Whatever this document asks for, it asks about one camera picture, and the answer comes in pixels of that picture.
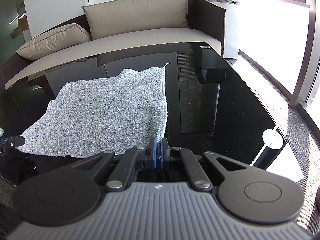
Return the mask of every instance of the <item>cushion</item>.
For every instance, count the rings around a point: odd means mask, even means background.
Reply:
[[[188,0],[115,0],[82,9],[94,40],[135,31],[188,28]]]
[[[27,59],[37,60],[56,51],[91,41],[90,33],[78,24],[67,24],[36,36],[16,52]]]

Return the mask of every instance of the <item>black round disc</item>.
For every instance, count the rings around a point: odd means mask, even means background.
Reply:
[[[294,219],[304,194],[293,181],[259,169],[229,172],[217,192],[231,214],[255,224],[277,224]]]
[[[13,197],[15,210],[27,222],[61,226],[87,216],[99,203],[98,185],[80,170],[51,171],[23,182]]]

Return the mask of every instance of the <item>brown sofa armrest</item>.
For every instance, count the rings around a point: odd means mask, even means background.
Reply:
[[[18,53],[12,55],[6,63],[0,67],[0,78],[5,85],[17,73],[19,73],[26,66],[30,65],[33,61],[21,57]]]
[[[224,29],[226,10],[205,0],[188,0],[189,26],[221,42],[221,55],[224,49]]]

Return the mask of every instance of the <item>refrigerator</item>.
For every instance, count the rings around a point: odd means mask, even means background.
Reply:
[[[223,58],[237,58],[239,53],[239,0],[206,0],[226,9]]]

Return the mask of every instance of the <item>gray towel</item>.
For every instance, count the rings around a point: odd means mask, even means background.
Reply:
[[[22,133],[25,153],[86,158],[105,150],[123,154],[164,136],[165,68],[123,70],[113,78],[63,86],[46,113]]]

